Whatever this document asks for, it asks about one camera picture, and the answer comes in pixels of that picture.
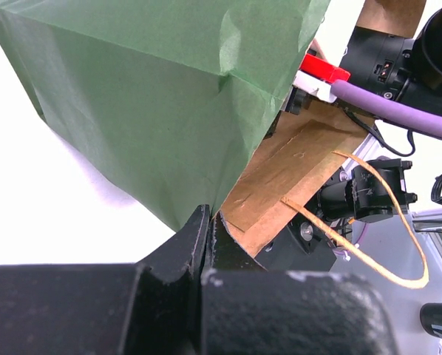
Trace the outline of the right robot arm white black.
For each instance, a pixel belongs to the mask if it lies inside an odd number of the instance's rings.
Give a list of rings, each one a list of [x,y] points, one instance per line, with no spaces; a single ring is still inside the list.
[[[348,84],[334,85],[346,113],[381,119],[419,134],[423,166],[442,166],[442,2],[366,1],[341,68]],[[442,209],[442,173],[430,200]]]

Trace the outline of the green paper bag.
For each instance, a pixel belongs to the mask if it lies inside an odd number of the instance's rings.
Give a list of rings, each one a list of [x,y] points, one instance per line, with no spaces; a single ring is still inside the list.
[[[200,204],[257,255],[364,140],[315,103],[264,137],[326,1],[0,1],[39,117],[173,230]]]

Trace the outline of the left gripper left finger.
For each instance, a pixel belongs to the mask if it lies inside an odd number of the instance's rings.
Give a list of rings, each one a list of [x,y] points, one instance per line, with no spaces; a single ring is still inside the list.
[[[136,263],[0,266],[0,354],[196,354],[210,209]]]

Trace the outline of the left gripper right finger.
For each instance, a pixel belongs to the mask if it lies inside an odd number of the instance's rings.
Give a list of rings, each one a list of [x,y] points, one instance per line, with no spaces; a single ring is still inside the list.
[[[379,294],[360,277],[269,271],[212,221],[200,278],[202,354],[397,354]]]

